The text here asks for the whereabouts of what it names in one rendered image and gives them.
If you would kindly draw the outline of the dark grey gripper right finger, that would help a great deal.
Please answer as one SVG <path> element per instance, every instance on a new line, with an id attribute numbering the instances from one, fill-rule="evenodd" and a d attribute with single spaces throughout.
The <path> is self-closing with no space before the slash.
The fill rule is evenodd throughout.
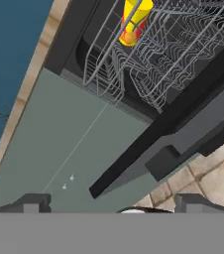
<path id="1" fill-rule="evenodd" d="M 224 206 L 216 204 L 199 193 L 179 193 L 174 197 L 175 212 L 180 213 L 221 213 Z"/>

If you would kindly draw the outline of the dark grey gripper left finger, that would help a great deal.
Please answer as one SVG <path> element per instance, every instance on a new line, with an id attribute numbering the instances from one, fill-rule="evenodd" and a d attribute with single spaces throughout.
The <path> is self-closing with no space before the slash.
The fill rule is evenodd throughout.
<path id="1" fill-rule="evenodd" d="M 49 193 L 26 193 L 16 201 L 0 206 L 3 213 L 51 212 L 52 196 Z"/>

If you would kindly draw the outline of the grey-green cupboard door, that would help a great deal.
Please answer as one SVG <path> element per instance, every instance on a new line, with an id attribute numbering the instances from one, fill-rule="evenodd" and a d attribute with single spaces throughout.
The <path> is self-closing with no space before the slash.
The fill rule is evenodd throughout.
<path id="1" fill-rule="evenodd" d="M 57 166 L 45 187 L 54 212 L 115 212 L 146 197 L 159 183 L 144 168 L 125 172 L 99 197 L 89 188 L 149 126 L 108 104 L 101 107 L 79 143 Z"/>
<path id="2" fill-rule="evenodd" d="M 48 193 L 57 166 L 106 104 L 44 69 L 0 165 L 0 206 L 25 193 Z"/>

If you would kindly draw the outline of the black dishwasher door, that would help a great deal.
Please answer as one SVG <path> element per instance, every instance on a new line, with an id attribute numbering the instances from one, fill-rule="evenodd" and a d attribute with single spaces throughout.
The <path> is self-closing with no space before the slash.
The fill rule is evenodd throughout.
<path id="1" fill-rule="evenodd" d="M 89 188 L 98 198 L 148 176 L 160 183 L 224 144 L 224 49 Z"/>

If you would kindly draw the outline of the black dishwasher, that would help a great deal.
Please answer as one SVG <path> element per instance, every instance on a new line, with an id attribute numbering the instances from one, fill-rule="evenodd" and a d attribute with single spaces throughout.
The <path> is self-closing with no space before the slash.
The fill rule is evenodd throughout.
<path id="1" fill-rule="evenodd" d="M 96 94 L 95 87 L 83 84 L 83 67 L 87 51 L 92 38 L 97 34 L 101 22 L 99 15 L 108 11 L 114 0 L 70 0 L 63 15 L 46 67 L 53 73 L 74 82 L 77 86 L 88 91 L 103 101 L 125 111 L 145 122 L 153 122 L 159 115 L 164 113 L 182 91 L 171 91 L 168 95 L 168 102 L 161 112 L 148 105 L 140 99 L 132 84 L 126 85 L 126 93 L 119 103 L 115 104 L 107 97 L 100 97 Z M 196 77 L 212 62 L 198 63 L 195 67 Z"/>

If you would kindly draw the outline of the yellow and red cup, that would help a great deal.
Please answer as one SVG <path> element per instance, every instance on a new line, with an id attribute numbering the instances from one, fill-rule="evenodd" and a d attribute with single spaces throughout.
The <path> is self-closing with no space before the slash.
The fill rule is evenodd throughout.
<path id="1" fill-rule="evenodd" d="M 126 47 L 133 47 L 136 45 L 154 7 L 153 0 L 125 0 L 121 25 L 124 25 L 138 1 L 141 1 L 139 7 L 119 38 L 119 42 Z"/>

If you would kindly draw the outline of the black and white round object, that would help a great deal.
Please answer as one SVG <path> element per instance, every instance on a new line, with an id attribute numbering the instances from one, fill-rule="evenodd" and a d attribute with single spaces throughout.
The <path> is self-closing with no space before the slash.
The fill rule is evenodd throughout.
<path id="1" fill-rule="evenodd" d="M 151 207 L 131 206 L 121 209 L 117 213 L 173 213 L 173 211 Z"/>

